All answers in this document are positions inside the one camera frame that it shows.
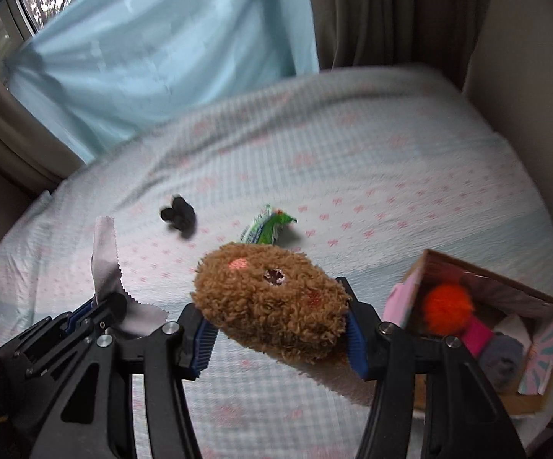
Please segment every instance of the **black metal bracket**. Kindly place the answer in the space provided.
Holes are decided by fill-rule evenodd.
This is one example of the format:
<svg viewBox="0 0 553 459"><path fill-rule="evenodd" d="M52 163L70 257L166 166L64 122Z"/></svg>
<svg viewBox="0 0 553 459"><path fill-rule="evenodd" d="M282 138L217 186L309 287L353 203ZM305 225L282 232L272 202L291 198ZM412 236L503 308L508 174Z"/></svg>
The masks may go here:
<svg viewBox="0 0 553 459"><path fill-rule="evenodd" d="M476 361L455 337L422 339L358 302L345 278L349 308L366 341L366 379L376 380L358 459L407 454L415 375L426 374L422 459L523 459L516 430ZM148 337L105 332L126 311L125 299L88 301L47 317L0 348L0 459L136 459L132 375L143 374L154 459L201 459L182 380L208 364L216 329L189 304L177 322Z"/></svg>
<svg viewBox="0 0 553 459"><path fill-rule="evenodd" d="M426 374L421 459L525 458L504 405L461 340L420 338L382 322L346 278L337 280L366 338L367 379L377 380L358 459L406 457L416 374Z"/></svg>

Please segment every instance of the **pink fabric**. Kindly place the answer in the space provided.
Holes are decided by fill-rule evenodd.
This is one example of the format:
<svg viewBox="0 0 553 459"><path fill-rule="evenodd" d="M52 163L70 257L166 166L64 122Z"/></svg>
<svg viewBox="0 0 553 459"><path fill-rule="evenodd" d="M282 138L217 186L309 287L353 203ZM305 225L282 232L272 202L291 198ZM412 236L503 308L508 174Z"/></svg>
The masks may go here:
<svg viewBox="0 0 553 459"><path fill-rule="evenodd" d="M385 309L381 317L383 321L390 321L401 328L406 326L410 310L412 309L414 294L416 293L416 284L418 283L420 273L421 268L416 269L406 278L404 283L395 284L385 303Z"/></svg>
<svg viewBox="0 0 553 459"><path fill-rule="evenodd" d="M487 328L477 317L472 316L470 323L461 336L461 341L475 358L478 358L489 340L493 331Z"/></svg>

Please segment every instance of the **pink cheek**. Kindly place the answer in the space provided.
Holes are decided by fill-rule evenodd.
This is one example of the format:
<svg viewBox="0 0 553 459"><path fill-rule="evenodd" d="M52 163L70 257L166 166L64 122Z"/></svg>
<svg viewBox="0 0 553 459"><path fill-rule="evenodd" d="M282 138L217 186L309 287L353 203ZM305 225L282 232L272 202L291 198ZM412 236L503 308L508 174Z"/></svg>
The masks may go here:
<svg viewBox="0 0 553 459"><path fill-rule="evenodd" d="M235 269L246 269L247 267L249 267L249 261L242 257L239 259L233 260L228 264L228 269L230 271L233 271Z"/></svg>
<svg viewBox="0 0 553 459"><path fill-rule="evenodd" d="M321 305L321 294L315 290L311 290L306 294L306 303L311 307L318 307Z"/></svg>

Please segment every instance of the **green snack wrapper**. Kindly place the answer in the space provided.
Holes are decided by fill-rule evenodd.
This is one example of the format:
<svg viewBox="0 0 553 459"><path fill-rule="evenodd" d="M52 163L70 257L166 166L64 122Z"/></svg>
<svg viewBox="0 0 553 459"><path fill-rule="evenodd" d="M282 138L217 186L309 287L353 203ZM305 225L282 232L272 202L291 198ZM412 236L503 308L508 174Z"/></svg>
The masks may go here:
<svg viewBox="0 0 553 459"><path fill-rule="evenodd" d="M283 226L297 222L291 215L267 205L265 210L245 228L241 235L242 243L274 245Z"/></svg>

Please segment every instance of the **beige curtain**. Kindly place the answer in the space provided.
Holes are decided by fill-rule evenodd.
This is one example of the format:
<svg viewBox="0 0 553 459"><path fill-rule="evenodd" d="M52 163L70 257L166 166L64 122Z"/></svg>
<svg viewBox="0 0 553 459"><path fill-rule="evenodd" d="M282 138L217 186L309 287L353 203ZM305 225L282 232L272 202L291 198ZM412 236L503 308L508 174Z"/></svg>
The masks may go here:
<svg viewBox="0 0 553 459"><path fill-rule="evenodd" d="M489 0L311 0L319 65L422 62L462 87Z"/></svg>
<svg viewBox="0 0 553 459"><path fill-rule="evenodd" d="M0 170L39 194L82 165L0 82Z"/></svg>

